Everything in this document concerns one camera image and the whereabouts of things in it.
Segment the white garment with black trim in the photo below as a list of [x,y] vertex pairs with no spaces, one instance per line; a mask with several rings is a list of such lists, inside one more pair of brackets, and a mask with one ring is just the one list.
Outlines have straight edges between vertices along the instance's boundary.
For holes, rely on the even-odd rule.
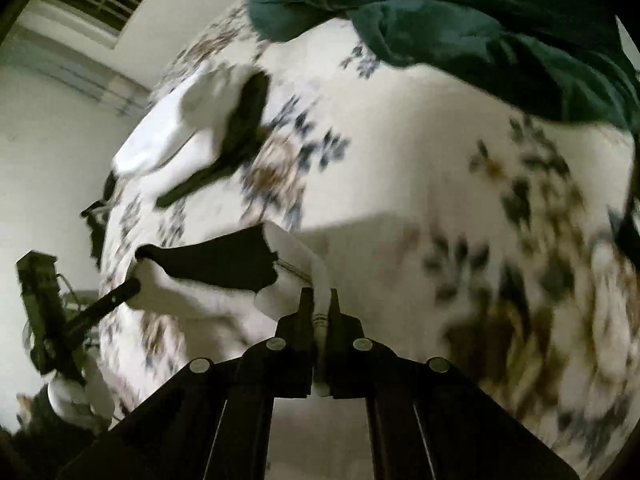
[[[147,124],[172,110],[177,123],[165,141],[146,142],[141,128],[125,143],[137,150],[133,162],[116,155],[116,168],[126,177],[157,170],[179,155],[195,133],[205,131],[218,143],[218,162],[248,145],[244,136],[255,132],[262,118],[262,99],[269,77],[251,65],[222,64],[212,70],[199,70],[184,84],[163,98],[143,118]],[[143,245],[134,254],[133,264],[152,261],[168,276],[210,287],[247,290],[257,294],[273,285],[276,266],[285,263],[293,273],[311,286],[312,299],[307,337],[316,350],[317,364],[326,355],[328,314],[332,292],[329,274],[321,259],[291,233],[272,222],[262,222],[195,245],[159,248]]]

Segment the floral fleece bed blanket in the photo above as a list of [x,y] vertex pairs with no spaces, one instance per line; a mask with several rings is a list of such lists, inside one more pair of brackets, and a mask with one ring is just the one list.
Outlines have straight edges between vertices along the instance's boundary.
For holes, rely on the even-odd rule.
[[396,70],[345,20],[262,41],[244,6],[178,54],[152,100],[221,63],[269,73],[262,145],[165,209],[163,186],[212,154],[206,133],[119,182],[102,290],[142,245],[269,220],[324,261],[370,338],[450,359],[580,478],[602,477],[639,420],[639,275],[612,230],[632,136],[530,117],[425,65]]

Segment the grey striped curtain left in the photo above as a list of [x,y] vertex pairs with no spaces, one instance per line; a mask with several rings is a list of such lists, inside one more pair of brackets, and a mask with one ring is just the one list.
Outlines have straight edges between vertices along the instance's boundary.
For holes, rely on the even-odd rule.
[[21,29],[1,45],[1,63],[22,66],[64,84],[118,116],[140,119],[149,91],[88,56],[29,30]]

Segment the dark green fleece garment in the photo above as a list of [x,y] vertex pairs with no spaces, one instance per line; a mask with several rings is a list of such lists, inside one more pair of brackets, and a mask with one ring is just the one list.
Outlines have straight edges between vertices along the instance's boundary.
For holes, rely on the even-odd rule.
[[552,122],[638,122],[634,66],[597,0],[247,0],[247,13],[277,42],[347,18],[384,63],[433,66]]

